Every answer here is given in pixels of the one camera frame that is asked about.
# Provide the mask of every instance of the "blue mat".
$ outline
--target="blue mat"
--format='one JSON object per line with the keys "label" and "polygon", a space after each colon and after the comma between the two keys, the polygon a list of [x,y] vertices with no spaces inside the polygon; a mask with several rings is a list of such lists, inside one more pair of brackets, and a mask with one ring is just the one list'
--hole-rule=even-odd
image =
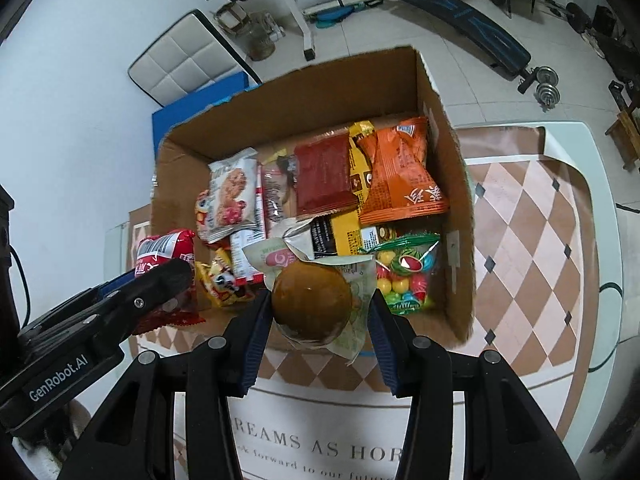
{"label": "blue mat", "polygon": [[151,115],[154,136],[154,156],[164,136],[176,124],[192,118],[210,106],[229,100],[233,95],[249,88],[249,78],[245,72],[238,72],[198,91],[185,95],[175,103],[160,108]]}

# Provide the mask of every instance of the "wooden stool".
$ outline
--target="wooden stool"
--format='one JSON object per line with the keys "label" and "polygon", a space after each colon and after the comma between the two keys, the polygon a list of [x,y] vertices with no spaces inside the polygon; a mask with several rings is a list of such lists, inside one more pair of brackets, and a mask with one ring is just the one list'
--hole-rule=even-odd
{"label": "wooden stool", "polygon": [[622,157],[622,167],[629,171],[635,168],[636,160],[640,160],[640,133],[631,117],[631,112],[640,105],[640,92],[636,92],[631,106],[627,107],[625,99],[622,97],[623,88],[616,81],[612,81],[609,85],[609,90],[620,108],[620,113],[618,120],[611,125],[605,135],[613,139]]}

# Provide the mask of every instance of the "brown bun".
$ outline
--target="brown bun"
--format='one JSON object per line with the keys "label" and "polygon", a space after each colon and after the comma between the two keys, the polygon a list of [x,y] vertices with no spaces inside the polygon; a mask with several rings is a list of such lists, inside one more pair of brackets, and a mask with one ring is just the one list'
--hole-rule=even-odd
{"label": "brown bun", "polygon": [[351,315],[351,287],[333,267],[296,261],[271,291],[273,318],[282,333],[310,346],[329,344]]}

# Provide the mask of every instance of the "orange snack bag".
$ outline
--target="orange snack bag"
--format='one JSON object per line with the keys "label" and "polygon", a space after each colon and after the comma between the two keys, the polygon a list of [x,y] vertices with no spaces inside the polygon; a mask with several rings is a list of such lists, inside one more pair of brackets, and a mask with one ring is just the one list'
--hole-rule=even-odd
{"label": "orange snack bag", "polygon": [[369,196],[360,213],[363,225],[444,213],[449,201],[424,167],[426,117],[402,121],[358,140],[372,165]]}

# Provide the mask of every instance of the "red snack package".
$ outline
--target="red snack package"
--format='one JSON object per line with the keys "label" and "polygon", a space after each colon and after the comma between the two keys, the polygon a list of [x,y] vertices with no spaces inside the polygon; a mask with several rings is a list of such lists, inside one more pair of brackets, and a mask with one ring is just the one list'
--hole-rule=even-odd
{"label": "red snack package", "polygon": [[[134,275],[138,277],[171,258],[186,260],[193,267],[195,260],[193,255],[194,236],[193,231],[175,230],[164,236],[144,238],[138,246]],[[188,290],[140,319],[133,335],[149,332],[164,325],[187,326],[203,322],[204,320],[194,309],[194,300],[195,282],[192,281]]]}
{"label": "red snack package", "polygon": [[427,124],[426,117],[408,119],[358,140],[372,165],[362,225],[448,211],[449,201],[424,167]]}
{"label": "red snack package", "polygon": [[354,209],[358,197],[351,192],[349,134],[331,133],[297,146],[298,220]]}

